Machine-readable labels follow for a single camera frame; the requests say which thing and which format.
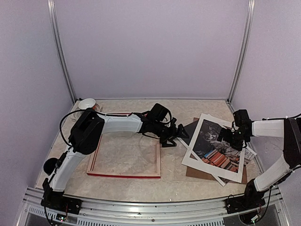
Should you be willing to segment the white photo mat board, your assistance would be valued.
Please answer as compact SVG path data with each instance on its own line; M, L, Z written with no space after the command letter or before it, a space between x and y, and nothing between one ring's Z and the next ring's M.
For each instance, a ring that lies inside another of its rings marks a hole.
M229 142L218 140L221 130L231 129L231 122L203 113L195 123L182 164L241 183L246 149L238 151Z

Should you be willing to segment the wooden red picture frame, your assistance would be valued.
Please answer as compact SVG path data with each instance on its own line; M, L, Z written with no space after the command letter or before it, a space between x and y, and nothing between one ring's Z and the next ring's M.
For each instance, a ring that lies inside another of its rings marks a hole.
M104 116L97 149L90 155L87 174L97 177L159 179L160 144L138 134L141 119L125 113Z

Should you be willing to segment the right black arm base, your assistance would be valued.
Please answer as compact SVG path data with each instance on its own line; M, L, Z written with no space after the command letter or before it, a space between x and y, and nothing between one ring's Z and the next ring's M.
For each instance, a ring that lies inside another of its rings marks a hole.
M264 200L265 192L258 192L254 185L254 179L250 180L245 187L242 196L229 195L225 200L226 211L228 214L250 210L266 204Z

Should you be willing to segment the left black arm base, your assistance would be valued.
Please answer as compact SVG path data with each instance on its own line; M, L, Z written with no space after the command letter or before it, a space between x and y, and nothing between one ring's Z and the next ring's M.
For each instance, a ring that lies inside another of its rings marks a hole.
M49 185L46 178L42 184L44 194L41 206L71 214L79 214L82 200L64 196L64 192L55 192Z

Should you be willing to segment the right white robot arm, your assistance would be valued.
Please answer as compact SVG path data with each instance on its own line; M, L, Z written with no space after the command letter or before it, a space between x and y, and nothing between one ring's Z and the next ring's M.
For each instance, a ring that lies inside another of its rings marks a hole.
M276 154L266 170L256 177L251 186L257 192L264 192L286 175L301 165L301 119L282 118L253 121L251 119L236 119L236 129L221 129L218 141L226 141L232 148L242 151L251 138L259 141L255 149L263 154Z

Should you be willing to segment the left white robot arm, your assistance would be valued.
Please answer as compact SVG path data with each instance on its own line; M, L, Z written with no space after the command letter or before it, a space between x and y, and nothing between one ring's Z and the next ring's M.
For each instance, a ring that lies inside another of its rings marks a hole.
M84 110L73 125L69 138L65 140L65 152L59 158L50 158L44 163L43 170L48 178L43 182L43 190L45 193L50 192L48 203L57 210L66 205L65 197L59 193L64 192L79 163L97 149L102 134L131 132L147 136L152 133L162 147L176 146L175 138L189 138L183 125L175 124L176 118L170 117L168 122L163 121L167 114L170 114L169 110L128 115L100 113L91 108Z

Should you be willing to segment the cat and books photo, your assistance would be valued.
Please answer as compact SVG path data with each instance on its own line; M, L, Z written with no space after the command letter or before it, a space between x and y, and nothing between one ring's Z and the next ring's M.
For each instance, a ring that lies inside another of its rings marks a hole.
M186 129L186 131L188 132L190 138L189 139L181 139L179 138L178 140L187 148L190 144L190 141L191 141L191 138L193 136L193 133L195 131L195 128L197 126L197 123L198 123L198 118L194 118L194 122L184 126L184 128ZM245 159L245 162L244 162L244 166L247 166L247 161L248 159ZM217 182L221 185L221 186L225 186L226 184L223 183L220 179L217 180Z

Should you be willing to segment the brown cardboard backing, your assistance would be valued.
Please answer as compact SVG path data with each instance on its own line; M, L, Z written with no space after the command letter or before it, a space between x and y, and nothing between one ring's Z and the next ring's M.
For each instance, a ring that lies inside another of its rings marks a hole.
M235 181L227 180L225 178L217 177L215 178L213 175L199 171L197 169L187 167L186 169L186 176L191 178L198 178L198 179L205 179L205 180L218 180L220 179L223 183L227 184L228 182L234 183ZM247 171L246 166L243 168L243 176L242 176L242 184L247 184Z

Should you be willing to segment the orange white bowl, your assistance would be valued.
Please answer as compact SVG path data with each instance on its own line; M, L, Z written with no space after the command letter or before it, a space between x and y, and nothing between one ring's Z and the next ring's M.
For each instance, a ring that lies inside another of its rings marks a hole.
M96 105L96 100L93 98L86 98L79 102L78 108L80 110L86 110L88 108L94 108Z

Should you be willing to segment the grey round plate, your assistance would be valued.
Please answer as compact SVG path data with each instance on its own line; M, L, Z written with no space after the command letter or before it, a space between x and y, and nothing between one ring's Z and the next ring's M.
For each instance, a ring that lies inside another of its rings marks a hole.
M102 105L99 105L99 104L95 104L92 109L97 111L97 112L100 112L102 110L103 106ZM76 122L79 117L83 114L84 111L80 111L80 112L75 112L71 115L71 121L72 122Z

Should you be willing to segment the black cylindrical cup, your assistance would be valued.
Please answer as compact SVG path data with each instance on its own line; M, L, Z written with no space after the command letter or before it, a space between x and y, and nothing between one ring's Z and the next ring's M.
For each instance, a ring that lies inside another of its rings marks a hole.
M50 176L56 168L57 158L49 158L43 165L43 171Z

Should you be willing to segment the aluminium front rail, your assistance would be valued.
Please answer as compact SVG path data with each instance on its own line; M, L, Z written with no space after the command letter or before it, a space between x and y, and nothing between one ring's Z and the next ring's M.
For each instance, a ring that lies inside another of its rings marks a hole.
M14 226L29 225L30 217L39 219L37 225L49 226L41 206L43 190L28 187L19 208ZM79 214L67 213L62 226L226 226L242 225L240 215L256 209L228 214L220 197L186 202L121 202L65 195L82 200ZM292 226L287 208L278 187L271 190L268 210L255 226Z

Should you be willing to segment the right aluminium post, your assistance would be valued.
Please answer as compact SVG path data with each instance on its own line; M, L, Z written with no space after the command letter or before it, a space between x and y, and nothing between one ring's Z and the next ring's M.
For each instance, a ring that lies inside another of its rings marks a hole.
M236 65L235 73L234 73L234 78L231 84L230 92L227 98L227 102L229 105L231 105L237 87L239 83L239 79L241 77L246 53L247 53L247 48L248 48L248 43L249 43L249 37L252 29L252 23L253 23L253 16L254 16L254 8L255 8L255 0L249 0L248 1L248 8L247 8L247 14L246 14L246 22L244 26L244 31L243 31L243 38L242 38L242 43L238 55L238 62Z

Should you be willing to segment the aluminium post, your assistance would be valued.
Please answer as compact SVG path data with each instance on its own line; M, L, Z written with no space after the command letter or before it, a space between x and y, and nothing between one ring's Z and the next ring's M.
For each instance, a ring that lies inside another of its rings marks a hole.
M247 53L247 48L248 48L248 43L249 43L249 37L252 29L252 23L253 23L253 16L254 16L254 8L255 8L255 0L249 0L248 1L248 8L247 8L247 14L246 14L246 22L244 26L244 31L243 31L243 38L242 38L242 43L238 55L238 62L236 65L235 73L234 73L234 78L231 84L230 92L227 98L227 102L229 105L231 105L237 87L239 83L239 79L241 77L246 53Z
M55 1L54 0L48 0L48 12L50 17L50 23L52 27L52 33L54 37L55 47L59 59L59 63L63 72L63 78L66 83L67 91L69 93L71 102L74 104L77 101L76 94L74 91L74 87L68 72L67 63L65 60L64 52L63 52L63 46L60 38L60 32L59 32L59 26L58 26L58 20L56 16L56 10L55 10Z

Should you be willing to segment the left aluminium post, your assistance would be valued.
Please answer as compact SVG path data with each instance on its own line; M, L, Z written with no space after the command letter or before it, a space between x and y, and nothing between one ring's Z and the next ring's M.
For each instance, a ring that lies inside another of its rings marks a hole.
M69 93L71 102L74 104L77 101L76 94L74 91L74 87L68 72L67 63L65 60L64 52L63 52L63 46L60 38L60 32L59 32L59 26L58 26L58 20L56 16L56 10L55 10L55 1L54 0L48 0L48 12L50 17L50 23L52 27L52 33L54 37L55 47L59 59L59 63L63 72L63 78L66 83L67 91Z

